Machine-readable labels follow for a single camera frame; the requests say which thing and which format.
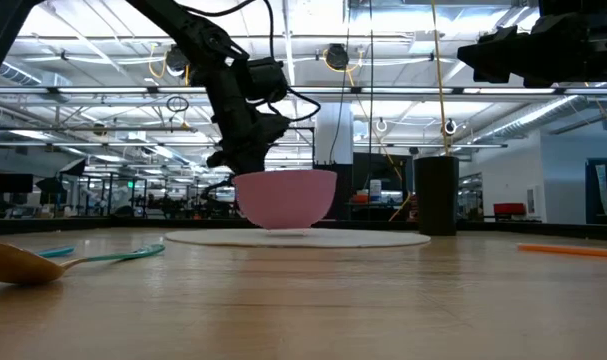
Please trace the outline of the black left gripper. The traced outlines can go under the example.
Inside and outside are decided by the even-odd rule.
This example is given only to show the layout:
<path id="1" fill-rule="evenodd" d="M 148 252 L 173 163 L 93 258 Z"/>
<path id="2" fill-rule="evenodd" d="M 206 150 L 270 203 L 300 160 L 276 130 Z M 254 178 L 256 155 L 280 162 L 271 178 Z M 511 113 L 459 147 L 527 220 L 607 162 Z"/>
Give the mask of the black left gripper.
<path id="1" fill-rule="evenodd" d="M 212 122 L 222 135 L 219 149 L 206 160 L 207 166 L 226 166 L 236 175 L 263 172 L 267 152 L 290 124 L 290 119 L 281 114 L 257 110 L 257 101 L 269 102 L 246 98 L 247 62 L 223 65 L 203 78 L 213 109 Z"/>

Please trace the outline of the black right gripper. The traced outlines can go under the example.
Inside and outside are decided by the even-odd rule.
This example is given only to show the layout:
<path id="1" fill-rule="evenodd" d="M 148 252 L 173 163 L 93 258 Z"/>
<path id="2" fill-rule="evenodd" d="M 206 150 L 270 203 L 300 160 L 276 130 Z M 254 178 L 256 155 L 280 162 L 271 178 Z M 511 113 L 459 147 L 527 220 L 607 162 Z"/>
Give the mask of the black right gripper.
<path id="1" fill-rule="evenodd" d="M 475 82 L 503 84 L 512 75 L 523 77 L 528 87 L 607 82 L 607 13 L 541 17 L 517 42 L 515 66 L 489 64 L 517 32 L 517 26 L 499 27 L 480 36 L 476 44 L 460 47 L 457 58 L 474 68 Z"/>

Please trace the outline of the pink plastic bowl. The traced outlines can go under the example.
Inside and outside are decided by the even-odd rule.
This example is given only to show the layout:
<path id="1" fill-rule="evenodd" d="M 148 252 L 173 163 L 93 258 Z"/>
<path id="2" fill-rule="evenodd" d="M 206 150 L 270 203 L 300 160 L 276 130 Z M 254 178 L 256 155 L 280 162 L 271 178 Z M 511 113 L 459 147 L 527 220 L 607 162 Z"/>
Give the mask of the pink plastic bowl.
<path id="1" fill-rule="evenodd" d="M 238 175 L 232 183 L 242 214 L 254 225 L 304 229 L 327 215 L 337 174 L 314 169 L 265 171 Z"/>

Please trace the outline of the black plastic cup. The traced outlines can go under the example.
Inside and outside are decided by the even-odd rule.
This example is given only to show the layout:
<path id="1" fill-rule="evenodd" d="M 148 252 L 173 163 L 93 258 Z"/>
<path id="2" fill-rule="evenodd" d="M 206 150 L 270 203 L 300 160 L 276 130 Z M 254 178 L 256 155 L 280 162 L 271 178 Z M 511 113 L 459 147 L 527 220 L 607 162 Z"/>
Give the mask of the black plastic cup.
<path id="1" fill-rule="evenodd" d="M 414 161 L 419 232 L 427 236 L 457 233 L 459 159 L 422 157 Z"/>

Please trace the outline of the utensil with blue handle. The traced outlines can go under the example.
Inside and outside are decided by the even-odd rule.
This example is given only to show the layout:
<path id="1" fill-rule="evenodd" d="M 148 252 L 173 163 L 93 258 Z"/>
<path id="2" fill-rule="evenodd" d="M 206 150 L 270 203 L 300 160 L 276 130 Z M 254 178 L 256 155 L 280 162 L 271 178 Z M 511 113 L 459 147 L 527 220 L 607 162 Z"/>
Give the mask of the utensil with blue handle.
<path id="1" fill-rule="evenodd" d="M 47 250 L 41 250 L 36 252 L 36 255 L 39 255 L 44 258 L 64 257 L 72 254 L 74 251 L 74 246 L 63 246 Z"/>

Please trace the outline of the gold spoon with green handle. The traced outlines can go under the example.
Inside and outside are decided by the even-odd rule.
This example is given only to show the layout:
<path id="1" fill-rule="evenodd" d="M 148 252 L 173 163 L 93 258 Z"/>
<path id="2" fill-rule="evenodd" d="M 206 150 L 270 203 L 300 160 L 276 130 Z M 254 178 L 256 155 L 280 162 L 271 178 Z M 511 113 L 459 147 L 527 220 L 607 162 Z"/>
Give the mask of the gold spoon with green handle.
<path id="1" fill-rule="evenodd" d="M 163 244 L 151 244 L 129 253 L 82 257 L 55 263 L 13 245 L 0 243 L 0 282 L 15 285 L 37 285 L 61 278 L 73 266 L 100 261 L 121 261 L 150 257 L 162 253 Z"/>

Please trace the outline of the white round plate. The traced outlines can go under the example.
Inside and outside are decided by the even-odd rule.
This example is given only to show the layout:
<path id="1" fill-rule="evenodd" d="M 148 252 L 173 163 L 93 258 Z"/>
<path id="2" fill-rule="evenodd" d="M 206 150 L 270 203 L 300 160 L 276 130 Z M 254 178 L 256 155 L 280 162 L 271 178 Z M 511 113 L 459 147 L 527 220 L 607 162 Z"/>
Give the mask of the white round plate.
<path id="1" fill-rule="evenodd" d="M 208 246 L 288 248 L 375 248 L 423 245 L 426 235 L 412 232 L 348 229 L 202 229 L 172 231 L 167 241 Z"/>

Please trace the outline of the red box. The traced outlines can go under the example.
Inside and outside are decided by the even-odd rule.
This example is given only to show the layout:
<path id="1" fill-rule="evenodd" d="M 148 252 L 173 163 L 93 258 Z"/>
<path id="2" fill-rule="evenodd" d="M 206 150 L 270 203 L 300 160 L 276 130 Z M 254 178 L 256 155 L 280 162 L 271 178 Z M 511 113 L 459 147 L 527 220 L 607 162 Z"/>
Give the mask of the red box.
<path id="1" fill-rule="evenodd" d="M 493 211 L 496 217 L 524 216 L 527 214 L 523 203 L 494 203 Z"/>

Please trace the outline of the orange drinking straw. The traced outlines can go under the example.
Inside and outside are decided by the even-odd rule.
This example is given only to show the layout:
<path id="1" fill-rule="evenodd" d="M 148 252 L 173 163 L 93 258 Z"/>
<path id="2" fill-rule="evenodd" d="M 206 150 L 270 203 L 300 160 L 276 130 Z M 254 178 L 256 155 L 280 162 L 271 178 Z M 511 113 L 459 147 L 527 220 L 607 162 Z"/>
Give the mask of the orange drinking straw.
<path id="1" fill-rule="evenodd" d="M 561 245 L 543 245 L 543 244 L 519 244 L 519 251 L 538 252 L 538 253 L 553 253 L 576 256 L 591 256 L 607 258 L 607 249 L 592 248 L 582 246 L 561 246 Z"/>

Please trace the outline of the black background rig frame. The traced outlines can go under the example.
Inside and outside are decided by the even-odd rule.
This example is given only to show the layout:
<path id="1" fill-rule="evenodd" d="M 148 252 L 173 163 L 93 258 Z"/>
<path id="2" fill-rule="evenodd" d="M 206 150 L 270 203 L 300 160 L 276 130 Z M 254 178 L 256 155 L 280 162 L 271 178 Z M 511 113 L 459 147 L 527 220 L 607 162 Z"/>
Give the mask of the black background rig frame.
<path id="1" fill-rule="evenodd" d="M 315 158 L 315 128 L 291 127 L 265 157 L 267 170 L 311 169 Z"/>

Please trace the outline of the black aluminium table frame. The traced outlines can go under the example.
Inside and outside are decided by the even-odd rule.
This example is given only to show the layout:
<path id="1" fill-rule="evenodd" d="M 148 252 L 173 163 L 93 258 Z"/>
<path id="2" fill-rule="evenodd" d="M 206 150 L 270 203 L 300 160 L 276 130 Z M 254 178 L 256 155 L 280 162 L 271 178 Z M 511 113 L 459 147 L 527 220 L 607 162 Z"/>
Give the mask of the black aluminium table frame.
<path id="1" fill-rule="evenodd" d="M 187 229 L 223 229 L 251 228 L 252 223 L 245 219 L 143 219 L 118 217 L 80 217 L 57 219 L 0 219 L 0 235 L 22 233 L 89 230 L 100 228 L 187 228 Z M 372 231 L 415 231 L 418 225 L 412 222 L 384 221 L 330 221 L 323 220 L 314 225 L 316 228 L 351 229 Z M 569 238 L 585 238 L 607 241 L 607 225 L 569 225 L 544 224 L 533 222 L 460 222 L 458 231 L 512 232 Z"/>

